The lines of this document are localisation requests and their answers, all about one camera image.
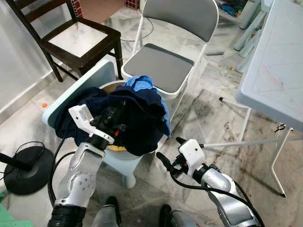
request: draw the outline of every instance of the shoe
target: shoe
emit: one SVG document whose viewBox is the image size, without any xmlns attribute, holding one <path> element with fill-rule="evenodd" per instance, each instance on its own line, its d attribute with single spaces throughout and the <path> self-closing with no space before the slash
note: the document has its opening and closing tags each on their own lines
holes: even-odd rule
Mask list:
<svg viewBox="0 0 303 227">
<path fill-rule="evenodd" d="M 114 196 L 108 197 L 106 200 L 106 205 L 113 205 L 115 207 L 117 224 L 120 226 L 121 225 L 121 215 L 120 215 L 118 200 L 116 199 L 116 197 L 114 197 Z"/>
<path fill-rule="evenodd" d="M 159 227 L 172 227 L 171 211 L 170 205 L 165 204 L 162 206 L 160 210 Z"/>
</svg>

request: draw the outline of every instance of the chair backrest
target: chair backrest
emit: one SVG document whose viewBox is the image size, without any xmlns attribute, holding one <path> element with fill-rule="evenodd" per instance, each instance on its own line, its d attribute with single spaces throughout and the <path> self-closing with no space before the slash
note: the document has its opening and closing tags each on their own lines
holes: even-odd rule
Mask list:
<svg viewBox="0 0 303 227">
<path fill-rule="evenodd" d="M 39 6 L 38 8 L 24 14 L 22 12 L 22 9 L 30 6 L 31 4 L 35 3 L 39 0 L 6 0 L 6 2 L 9 4 L 9 6 L 12 8 L 14 13 L 17 15 L 19 20 L 23 23 L 23 25 L 27 28 L 27 30 L 30 32 L 30 34 L 34 37 L 34 39 L 38 42 L 40 39 L 40 36 L 35 31 L 33 26 L 31 25 L 31 22 L 38 19 L 42 15 L 46 14 L 47 12 L 51 11 L 52 9 L 66 3 L 68 10 L 71 14 L 72 18 L 76 18 L 76 14 L 73 10 L 73 6 L 71 3 L 71 0 L 50 0 L 49 2 L 43 4 L 42 6 Z"/>
<path fill-rule="evenodd" d="M 147 0 L 143 16 L 177 25 L 208 42 L 219 13 L 214 0 Z"/>
</svg>

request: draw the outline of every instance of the wooden chair leg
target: wooden chair leg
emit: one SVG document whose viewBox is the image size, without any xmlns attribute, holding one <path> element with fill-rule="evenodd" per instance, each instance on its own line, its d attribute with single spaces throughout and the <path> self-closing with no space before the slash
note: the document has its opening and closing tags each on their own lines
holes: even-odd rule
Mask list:
<svg viewBox="0 0 303 227">
<path fill-rule="evenodd" d="M 54 65 L 54 61 L 53 61 L 51 55 L 48 52 L 44 51 L 43 49 L 42 49 L 42 51 L 43 51 L 43 53 L 44 53 L 44 55 L 45 55 L 48 63 L 52 67 L 52 70 L 53 70 L 55 76 L 57 77 L 58 81 L 59 82 L 63 82 L 63 79 L 62 79 L 62 77 L 60 75 L 60 72 L 58 71 L 58 68 Z"/>
<path fill-rule="evenodd" d="M 115 46 L 115 55 L 116 55 L 116 64 L 117 64 L 117 70 L 118 70 L 118 77 L 119 79 L 123 79 L 121 74 L 121 67 L 123 65 L 123 58 L 122 58 L 122 48 L 121 48 L 121 41 L 120 38 L 117 40 L 116 46 Z"/>
</svg>

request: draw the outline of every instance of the black pole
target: black pole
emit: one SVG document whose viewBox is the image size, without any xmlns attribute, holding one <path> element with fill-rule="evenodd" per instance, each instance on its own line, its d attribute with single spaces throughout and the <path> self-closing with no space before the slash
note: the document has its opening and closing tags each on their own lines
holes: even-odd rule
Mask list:
<svg viewBox="0 0 303 227">
<path fill-rule="evenodd" d="M 17 160 L 16 158 L 7 156 L 5 154 L 0 153 L 0 162 L 4 162 L 10 166 L 13 166 L 17 169 L 22 169 L 25 171 L 29 171 L 32 169 L 32 166 Z"/>
</svg>

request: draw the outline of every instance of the gray folding chair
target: gray folding chair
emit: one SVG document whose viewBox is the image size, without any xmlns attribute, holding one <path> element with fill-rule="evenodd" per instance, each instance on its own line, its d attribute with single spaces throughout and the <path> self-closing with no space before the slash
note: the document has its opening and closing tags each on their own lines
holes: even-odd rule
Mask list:
<svg viewBox="0 0 303 227">
<path fill-rule="evenodd" d="M 198 59 L 194 62 L 176 53 L 153 44 L 143 45 L 141 29 L 144 17 L 165 21 L 179 26 L 205 42 Z M 207 43 L 211 40 L 219 19 L 218 7 L 214 0 L 147 0 L 134 42 L 132 57 L 122 66 L 122 75 L 150 76 L 164 99 L 174 99 L 181 95 L 188 79 L 203 57 Z M 136 47 L 140 41 L 140 50 Z"/>
</svg>

